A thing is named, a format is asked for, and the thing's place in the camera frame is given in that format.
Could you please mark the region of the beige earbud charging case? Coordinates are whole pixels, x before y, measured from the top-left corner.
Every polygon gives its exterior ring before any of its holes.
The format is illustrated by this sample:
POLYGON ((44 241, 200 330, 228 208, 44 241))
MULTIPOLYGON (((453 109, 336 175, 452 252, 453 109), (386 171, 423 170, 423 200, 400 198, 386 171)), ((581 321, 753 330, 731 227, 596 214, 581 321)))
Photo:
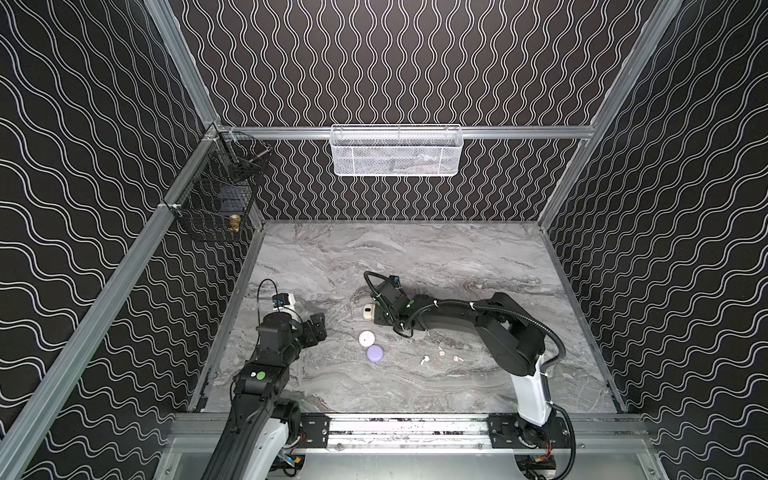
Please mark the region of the beige earbud charging case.
POLYGON ((376 318, 376 305, 366 304, 362 307, 362 318, 365 321, 374 321, 376 318))

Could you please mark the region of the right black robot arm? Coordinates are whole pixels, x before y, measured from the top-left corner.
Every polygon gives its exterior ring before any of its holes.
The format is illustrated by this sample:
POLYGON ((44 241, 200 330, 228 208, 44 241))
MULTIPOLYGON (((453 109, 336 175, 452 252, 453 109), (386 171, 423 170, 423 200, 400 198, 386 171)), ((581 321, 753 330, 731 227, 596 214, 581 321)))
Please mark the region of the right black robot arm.
POLYGON ((559 432, 546 371, 563 360, 562 339, 507 294, 477 301, 408 296, 395 278, 371 290, 363 318, 410 338, 436 329, 475 333, 502 370, 511 376, 517 412, 508 428, 528 448, 550 449, 559 432))

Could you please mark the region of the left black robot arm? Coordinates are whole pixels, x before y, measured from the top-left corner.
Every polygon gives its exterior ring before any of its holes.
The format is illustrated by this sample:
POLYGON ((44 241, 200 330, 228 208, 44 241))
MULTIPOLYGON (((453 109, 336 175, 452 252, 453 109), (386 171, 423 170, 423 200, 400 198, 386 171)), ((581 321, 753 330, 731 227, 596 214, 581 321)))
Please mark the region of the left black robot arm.
POLYGON ((265 479, 281 452, 301 439, 298 404, 281 394, 301 351, 327 338, 325 315, 299 321, 272 312, 257 332, 251 358, 234 376, 230 411, 204 479, 265 479))

